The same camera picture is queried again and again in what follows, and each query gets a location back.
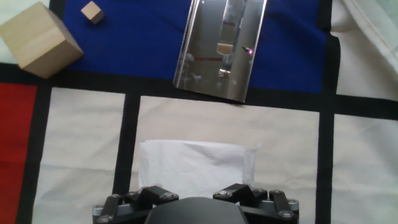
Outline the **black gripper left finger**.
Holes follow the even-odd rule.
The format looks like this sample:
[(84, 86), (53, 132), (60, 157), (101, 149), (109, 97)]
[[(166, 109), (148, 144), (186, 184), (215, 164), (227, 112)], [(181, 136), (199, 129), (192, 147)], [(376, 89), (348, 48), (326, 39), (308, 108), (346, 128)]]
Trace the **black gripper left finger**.
[(178, 199), (178, 194), (156, 185), (124, 195), (112, 194), (105, 203), (93, 207), (93, 223), (144, 223), (153, 208)]

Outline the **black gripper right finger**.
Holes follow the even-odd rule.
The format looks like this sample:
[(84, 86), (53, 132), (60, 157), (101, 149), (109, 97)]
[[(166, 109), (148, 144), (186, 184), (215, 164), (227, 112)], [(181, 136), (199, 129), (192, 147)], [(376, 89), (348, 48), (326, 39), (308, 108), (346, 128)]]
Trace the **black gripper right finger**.
[(267, 191), (246, 184), (233, 184), (213, 198), (235, 204), (249, 224), (299, 224), (299, 201), (281, 190)]

